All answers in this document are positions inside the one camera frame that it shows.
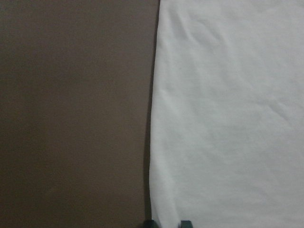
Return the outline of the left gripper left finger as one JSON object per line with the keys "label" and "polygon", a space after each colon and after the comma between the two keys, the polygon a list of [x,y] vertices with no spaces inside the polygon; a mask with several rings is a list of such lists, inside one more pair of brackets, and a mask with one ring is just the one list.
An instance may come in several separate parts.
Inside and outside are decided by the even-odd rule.
{"label": "left gripper left finger", "polygon": [[157,228],[157,223],[154,220],[146,220],[143,223],[143,228]]}

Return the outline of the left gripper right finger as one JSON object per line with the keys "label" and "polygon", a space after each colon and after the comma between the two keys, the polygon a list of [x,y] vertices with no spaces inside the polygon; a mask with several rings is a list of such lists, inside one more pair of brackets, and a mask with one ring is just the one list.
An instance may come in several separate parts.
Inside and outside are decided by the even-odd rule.
{"label": "left gripper right finger", "polygon": [[190,220],[182,220],[180,222],[180,228],[192,228],[192,222]]}

